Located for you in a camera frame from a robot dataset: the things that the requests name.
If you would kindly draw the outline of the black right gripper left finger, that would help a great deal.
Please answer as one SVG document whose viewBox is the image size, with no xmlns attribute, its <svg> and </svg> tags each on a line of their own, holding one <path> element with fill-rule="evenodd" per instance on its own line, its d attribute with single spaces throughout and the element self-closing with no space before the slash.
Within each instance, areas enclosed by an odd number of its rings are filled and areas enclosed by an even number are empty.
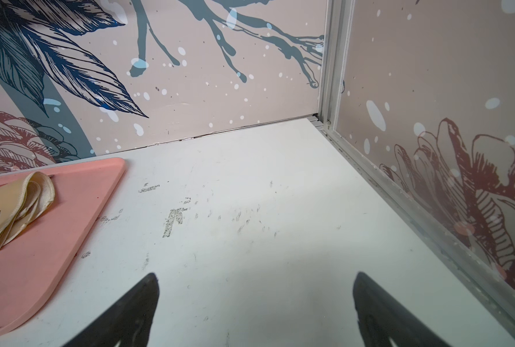
<svg viewBox="0 0 515 347">
<path fill-rule="evenodd" d="M 159 301 L 159 281 L 149 273 L 67 346 L 147 346 Z"/>
</svg>

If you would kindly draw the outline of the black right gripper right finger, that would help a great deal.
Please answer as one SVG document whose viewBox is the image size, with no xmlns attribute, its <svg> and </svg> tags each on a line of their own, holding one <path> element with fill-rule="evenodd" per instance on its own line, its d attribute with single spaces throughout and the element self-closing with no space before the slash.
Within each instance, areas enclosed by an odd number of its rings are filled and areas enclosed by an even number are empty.
<svg viewBox="0 0 515 347">
<path fill-rule="evenodd" d="M 365 346 L 449 347 L 366 273 L 357 273 L 352 294 Z"/>
</svg>

